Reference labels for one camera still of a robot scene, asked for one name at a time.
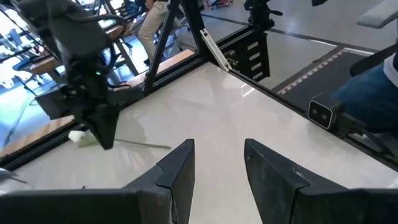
wooden desk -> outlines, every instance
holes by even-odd
[[[121,26],[115,26],[115,27],[112,27],[109,30],[107,30],[106,33],[109,35],[109,37],[111,39],[115,39],[120,34],[121,30],[122,30]],[[120,48],[119,40],[115,40],[115,42],[116,42],[116,45]],[[33,74],[36,74],[36,75],[41,75],[43,73],[55,70],[57,67],[59,67],[61,65],[62,64],[57,59],[55,59],[54,57],[49,57],[43,61],[37,62],[37,63],[33,64],[32,66],[30,66],[30,72]]]
[[[183,52],[167,59],[166,61],[162,62],[159,65],[158,73],[165,70],[166,68],[171,67],[172,65],[175,65],[176,63],[181,62],[182,60],[188,58],[191,55],[193,55],[192,51],[184,50]],[[135,85],[138,85],[141,82],[143,82],[144,79],[145,79],[145,74],[142,73],[142,74],[130,79],[127,83],[132,86],[135,86]],[[6,146],[4,149],[2,149],[2,151],[0,151],[0,157],[5,156],[7,154],[11,154],[13,152],[16,152],[16,151],[22,149],[23,147],[25,147],[35,141],[40,140],[44,136],[54,132],[55,130],[57,130],[58,128],[61,128],[62,126],[66,125],[66,124],[71,123],[72,121],[73,121],[73,116],[67,116],[64,118],[50,121],[49,124],[44,126],[39,131],[36,131],[36,132],[18,140],[14,144],[10,144],[10,145]]]

blue jeans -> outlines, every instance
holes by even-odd
[[[398,87],[383,72],[384,63],[348,80],[332,97],[373,133],[398,133]]]

white tabletop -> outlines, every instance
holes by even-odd
[[[261,223],[244,166],[246,138],[348,188],[398,186],[398,173],[210,63],[125,109],[116,136],[173,148],[195,139],[193,224]],[[122,187],[168,152],[125,143],[108,151],[79,149],[67,142],[17,170],[28,186],[0,188]]]

